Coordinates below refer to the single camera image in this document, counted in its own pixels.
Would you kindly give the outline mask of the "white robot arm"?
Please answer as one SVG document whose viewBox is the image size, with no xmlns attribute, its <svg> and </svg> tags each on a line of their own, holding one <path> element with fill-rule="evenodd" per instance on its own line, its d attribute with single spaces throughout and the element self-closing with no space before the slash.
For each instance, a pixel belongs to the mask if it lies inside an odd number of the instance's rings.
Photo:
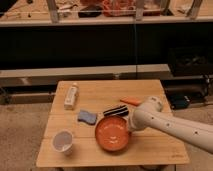
<svg viewBox="0 0 213 171">
<path fill-rule="evenodd" d="M 158 97 L 148 97 L 129 116 L 128 130 L 142 131 L 150 127 L 213 154 L 213 125 L 170 116 L 162 109 L 163 104 Z"/>
</svg>

